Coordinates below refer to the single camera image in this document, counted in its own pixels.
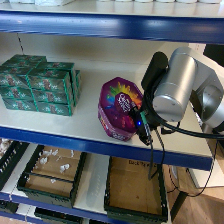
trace green box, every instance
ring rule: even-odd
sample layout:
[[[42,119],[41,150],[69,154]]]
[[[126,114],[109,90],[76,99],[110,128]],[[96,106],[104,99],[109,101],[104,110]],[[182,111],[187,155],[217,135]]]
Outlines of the green box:
[[[15,100],[3,98],[5,107],[9,110],[37,111],[33,100]]]
[[[2,66],[13,68],[36,68],[40,62],[8,60]]]
[[[75,64],[67,62],[40,62],[39,69],[67,71],[70,75],[70,82],[76,82]]]
[[[75,108],[73,100],[70,104],[44,103],[36,101],[36,105],[39,112],[63,116],[72,116]]]
[[[25,55],[25,54],[16,54],[9,60],[15,61],[30,61],[30,62],[46,62],[46,56],[36,56],[36,55]]]
[[[37,89],[32,89],[32,93],[34,100],[39,102],[69,104],[71,101],[73,101],[71,87],[68,89],[68,94],[65,92],[52,92]]]
[[[21,87],[0,86],[0,94],[2,98],[33,100],[31,90]]]
[[[33,69],[28,74],[28,81],[32,89],[60,91],[68,94],[71,88],[69,73],[66,71]]]
[[[32,68],[11,68],[0,66],[0,85],[29,88],[27,74]]]
[[[79,88],[81,86],[81,71],[80,70],[75,70],[76,73],[76,86]]]
[[[81,94],[81,88],[77,88],[74,92],[73,92],[73,97],[74,97],[74,105],[76,106],[79,102],[79,98],[80,98],[80,94]]]

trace blue shelf edge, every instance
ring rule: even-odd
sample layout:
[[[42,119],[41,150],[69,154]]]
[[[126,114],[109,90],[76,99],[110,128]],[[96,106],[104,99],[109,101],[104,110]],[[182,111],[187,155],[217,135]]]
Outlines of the blue shelf edge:
[[[6,127],[0,127],[0,137],[140,161],[150,161],[151,154],[150,148],[111,144]],[[153,161],[161,163],[162,155],[161,150],[154,149]],[[211,157],[204,157],[166,151],[164,164],[209,171],[212,164],[212,155]]]
[[[0,10],[0,32],[224,44],[224,18]]]
[[[0,200],[10,201],[10,197],[8,194],[0,192]]]
[[[101,222],[107,222],[107,223],[111,223],[111,224],[128,224],[127,222],[110,219],[107,217],[106,214],[85,211],[85,210],[81,210],[81,209],[77,209],[77,208],[66,208],[66,207],[62,207],[62,206],[47,204],[47,203],[34,201],[29,198],[25,198],[25,197],[21,197],[21,196],[17,196],[17,195],[12,195],[12,201],[15,203],[23,203],[23,204],[43,208],[43,209],[48,209],[51,211],[61,212],[61,213],[69,214],[69,215],[79,216],[79,217],[93,219],[93,220],[97,220],[97,221],[101,221]]]

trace black tray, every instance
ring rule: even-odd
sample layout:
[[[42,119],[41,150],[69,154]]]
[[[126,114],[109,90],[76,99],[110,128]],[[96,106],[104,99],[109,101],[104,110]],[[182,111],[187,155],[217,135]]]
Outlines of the black tray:
[[[89,224],[103,224],[103,223],[107,224],[107,222],[100,222],[92,219],[89,220]]]
[[[47,209],[36,208],[34,215],[40,217],[46,223],[52,224],[81,224],[82,218],[72,215],[54,212]]]
[[[14,214],[18,209],[19,204],[0,200],[0,211]]]
[[[0,159],[0,190],[9,179],[15,166],[23,156],[29,143],[13,141]]]
[[[157,164],[157,167],[160,168],[158,174],[154,178],[158,178],[159,180],[159,188],[160,188],[160,200],[161,200],[161,208],[162,208],[162,215],[157,214],[150,214],[146,212],[134,211],[119,207],[110,206],[110,172],[112,168],[112,157],[110,157],[109,167],[108,167],[108,174],[107,174],[107,183],[106,183],[106,190],[104,196],[104,209],[107,211],[107,215],[111,219],[118,219],[125,222],[130,223],[162,223],[168,221],[168,208],[167,208],[167,201],[166,201],[166,191],[164,186],[163,180],[163,171],[161,165]]]
[[[70,191],[70,196],[66,197],[66,196],[62,196],[58,194],[53,194],[53,193],[49,193],[49,192],[45,192],[41,190],[29,189],[25,187],[25,184],[30,176],[30,174],[28,173],[32,172],[43,149],[44,149],[43,145],[37,146],[30,161],[27,163],[25,170],[23,171],[22,175],[19,178],[19,181],[17,183],[17,189],[19,191],[23,191],[28,196],[28,198],[32,200],[72,208],[75,202],[77,191],[78,191],[79,181],[82,175],[86,153],[81,153],[80,160],[79,160],[78,167],[77,167],[76,174],[73,181],[73,187],[72,187],[72,190]]]

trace white wall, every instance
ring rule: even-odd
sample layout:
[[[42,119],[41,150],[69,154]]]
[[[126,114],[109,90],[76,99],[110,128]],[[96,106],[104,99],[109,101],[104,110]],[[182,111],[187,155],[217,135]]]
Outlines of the white wall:
[[[24,54],[46,55],[48,61],[75,62],[77,69],[132,72],[144,72],[156,51],[170,57],[176,48],[188,46],[187,43],[37,34],[18,34],[18,37]],[[2,59],[22,52],[18,37],[13,33],[0,35]]]

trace purple octagonal tin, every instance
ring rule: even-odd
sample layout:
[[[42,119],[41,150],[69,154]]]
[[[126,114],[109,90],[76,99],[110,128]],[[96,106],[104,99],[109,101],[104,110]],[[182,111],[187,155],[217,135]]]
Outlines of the purple octagonal tin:
[[[122,141],[129,140],[137,131],[128,112],[142,105],[142,93],[126,79],[114,78],[102,86],[98,118],[107,135]]]

